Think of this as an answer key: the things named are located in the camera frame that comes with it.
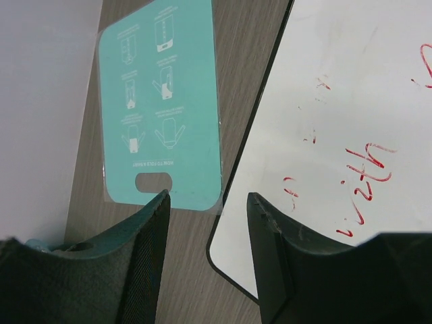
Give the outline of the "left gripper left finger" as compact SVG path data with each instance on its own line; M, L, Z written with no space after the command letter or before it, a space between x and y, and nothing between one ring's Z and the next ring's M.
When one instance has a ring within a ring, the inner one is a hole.
M168 191L67 250L1 242L2 323L154 323L171 211Z

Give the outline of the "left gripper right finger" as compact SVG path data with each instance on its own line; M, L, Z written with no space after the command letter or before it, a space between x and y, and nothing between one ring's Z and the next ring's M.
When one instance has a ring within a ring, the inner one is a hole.
M431 322L431 234L383 233L349 246L256 192L247 218L263 323Z

